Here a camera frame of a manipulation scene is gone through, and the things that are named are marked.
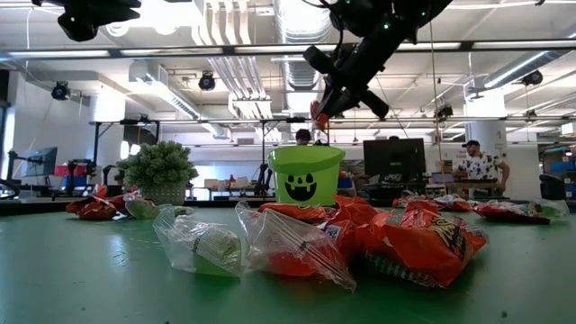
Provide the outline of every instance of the clear plastic bag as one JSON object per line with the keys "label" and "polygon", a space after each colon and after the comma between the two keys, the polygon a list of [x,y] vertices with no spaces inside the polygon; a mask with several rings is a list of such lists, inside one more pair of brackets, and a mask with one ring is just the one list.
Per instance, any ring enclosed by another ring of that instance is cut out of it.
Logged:
{"label": "clear plastic bag", "polygon": [[320,275],[356,288],[344,258],[322,230],[271,209],[251,211],[245,202],[236,205],[236,213],[247,233],[251,268],[277,275]]}
{"label": "clear plastic bag", "polygon": [[139,194],[126,193],[124,195],[126,210],[139,220],[154,220],[160,213],[162,206],[156,206],[152,201],[144,199]]}
{"label": "clear plastic bag", "polygon": [[566,201],[540,199],[535,201],[535,203],[539,206],[540,216],[552,221],[565,220],[570,214],[570,208],[568,208]]}
{"label": "clear plastic bag", "polygon": [[172,267],[196,274],[241,276],[239,237],[225,225],[197,221],[193,212],[163,206],[154,220],[154,230]]}

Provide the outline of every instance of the table surface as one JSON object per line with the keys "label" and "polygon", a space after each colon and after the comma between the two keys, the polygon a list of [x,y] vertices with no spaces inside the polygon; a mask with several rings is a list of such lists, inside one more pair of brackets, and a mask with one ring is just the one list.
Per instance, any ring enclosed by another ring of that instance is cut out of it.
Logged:
{"label": "table surface", "polygon": [[[233,209],[200,218],[239,230]],[[490,244],[445,290],[357,277],[241,280],[170,267],[149,220],[0,218],[0,323],[574,323],[576,215],[550,226],[483,226]]]}

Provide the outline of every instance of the cable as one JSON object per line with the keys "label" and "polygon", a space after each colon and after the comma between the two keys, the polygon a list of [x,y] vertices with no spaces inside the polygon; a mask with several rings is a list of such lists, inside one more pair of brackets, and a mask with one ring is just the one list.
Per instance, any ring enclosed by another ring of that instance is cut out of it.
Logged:
{"label": "cable", "polygon": [[391,105],[390,109],[392,110],[392,113],[394,114],[394,117],[396,118],[396,122],[398,122],[398,124],[400,125],[400,128],[404,132],[404,135],[406,136],[406,138],[409,139],[410,136],[408,136],[408,133],[406,132],[406,128],[404,127],[404,125],[402,125],[400,118],[398,118],[398,114],[396,113],[396,111],[392,107],[392,103],[390,102],[390,100],[388,100],[388,96],[386,95],[386,92],[382,88],[382,84],[380,83],[380,79],[378,77],[376,77],[375,79],[376,79],[376,81],[378,81],[378,86],[380,87],[380,91],[382,91],[382,94],[384,95],[384,99],[386,99],[386,102]]}
{"label": "cable", "polygon": [[325,0],[319,0],[322,4],[313,4],[307,0],[302,0],[306,5],[311,5],[316,8],[326,9],[329,7],[329,4]]}
{"label": "cable", "polygon": [[[436,60],[434,55],[434,31],[432,29],[432,22],[430,22],[430,44],[431,44],[431,54],[432,54],[432,75],[436,80]],[[440,123],[438,120],[438,93],[436,82],[434,83],[434,106],[435,113],[434,117],[436,119],[436,144],[438,145],[438,159],[440,160],[440,173],[442,174],[442,186],[444,187],[444,193],[448,194],[448,188],[446,187],[446,178],[444,177],[444,161],[442,160],[442,135],[440,134]]]}

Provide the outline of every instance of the computer monitor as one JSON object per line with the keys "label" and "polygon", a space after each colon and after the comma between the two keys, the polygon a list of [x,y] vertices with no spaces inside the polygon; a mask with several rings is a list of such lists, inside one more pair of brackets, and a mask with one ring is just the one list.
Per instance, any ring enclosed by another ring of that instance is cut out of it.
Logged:
{"label": "computer monitor", "polygon": [[365,140],[364,172],[369,176],[380,175],[381,181],[388,176],[395,182],[420,181],[426,172],[424,140]]}
{"label": "computer monitor", "polygon": [[56,168],[58,148],[41,148],[30,152],[22,168],[22,176],[52,176]]}

